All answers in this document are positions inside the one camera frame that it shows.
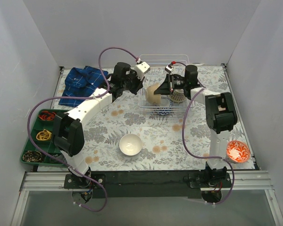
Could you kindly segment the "brown lattice pattern bowl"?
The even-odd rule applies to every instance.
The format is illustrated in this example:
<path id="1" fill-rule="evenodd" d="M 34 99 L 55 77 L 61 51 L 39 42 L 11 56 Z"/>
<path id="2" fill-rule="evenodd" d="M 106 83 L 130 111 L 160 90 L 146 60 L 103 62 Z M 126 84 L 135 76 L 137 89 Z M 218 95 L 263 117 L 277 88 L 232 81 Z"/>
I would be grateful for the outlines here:
<path id="1" fill-rule="evenodd" d="M 181 103 L 186 100 L 183 89 L 174 90 L 173 93 L 169 96 L 169 98 L 176 103 Z"/>

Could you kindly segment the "yellow dotted bowl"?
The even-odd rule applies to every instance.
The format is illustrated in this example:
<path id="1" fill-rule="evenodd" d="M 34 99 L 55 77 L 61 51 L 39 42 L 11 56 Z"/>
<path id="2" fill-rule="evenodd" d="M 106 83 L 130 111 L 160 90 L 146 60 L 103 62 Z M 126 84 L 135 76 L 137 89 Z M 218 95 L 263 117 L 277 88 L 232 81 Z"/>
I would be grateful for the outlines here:
<path id="1" fill-rule="evenodd" d="M 173 101 L 171 99 L 168 99 L 168 101 L 170 103 L 169 107 L 171 109 L 184 109 L 184 108 L 186 108 L 186 102 L 185 101 L 183 101 L 183 102 L 175 102 L 175 101 Z"/>

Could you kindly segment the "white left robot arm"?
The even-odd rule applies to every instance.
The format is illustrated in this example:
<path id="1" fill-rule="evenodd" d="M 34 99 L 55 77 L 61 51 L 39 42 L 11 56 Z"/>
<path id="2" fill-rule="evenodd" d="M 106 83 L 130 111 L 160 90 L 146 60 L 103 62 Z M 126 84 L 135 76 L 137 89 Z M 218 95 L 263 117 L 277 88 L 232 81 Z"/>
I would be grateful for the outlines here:
<path id="1" fill-rule="evenodd" d="M 90 175 L 86 174 L 89 166 L 81 153 L 84 147 L 84 127 L 124 91 L 136 95 L 143 87 L 145 74 L 149 71 L 150 66 L 143 61 L 139 61 L 134 68 L 127 63 L 118 62 L 109 75 L 110 80 L 103 76 L 104 81 L 88 99 L 72 110 L 55 116 L 52 142 L 63 154 L 69 170 L 76 175 L 75 183 L 80 188 L 87 188 L 91 182 Z"/>

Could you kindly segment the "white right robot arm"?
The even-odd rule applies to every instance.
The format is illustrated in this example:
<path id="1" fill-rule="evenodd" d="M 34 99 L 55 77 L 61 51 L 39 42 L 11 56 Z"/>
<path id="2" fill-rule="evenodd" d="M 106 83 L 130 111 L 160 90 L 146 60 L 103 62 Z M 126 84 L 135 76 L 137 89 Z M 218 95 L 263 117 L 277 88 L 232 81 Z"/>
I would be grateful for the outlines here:
<path id="1" fill-rule="evenodd" d="M 171 95 L 176 90 L 182 90 L 184 96 L 190 100 L 184 115 L 193 102 L 205 106 L 206 123 L 210 129 L 210 150 L 207 165 L 211 170 L 226 169 L 226 148 L 230 131 L 238 121 L 233 96 L 230 92 L 214 92 L 205 88 L 198 80 L 198 68 L 187 65 L 184 76 L 174 74 L 174 64 L 165 67 L 167 72 L 164 82 L 154 91 L 154 94 Z"/>

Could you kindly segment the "blue zigzag pattern bowl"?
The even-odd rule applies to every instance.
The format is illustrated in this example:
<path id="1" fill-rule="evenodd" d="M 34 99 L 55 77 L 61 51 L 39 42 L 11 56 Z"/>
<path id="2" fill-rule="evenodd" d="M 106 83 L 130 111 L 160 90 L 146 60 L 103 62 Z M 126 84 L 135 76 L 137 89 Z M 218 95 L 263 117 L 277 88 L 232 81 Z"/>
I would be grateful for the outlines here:
<path id="1" fill-rule="evenodd" d="M 172 113 L 172 109 L 169 107 L 158 107 L 155 110 L 155 113 L 159 116 L 167 116 L 170 115 Z"/>

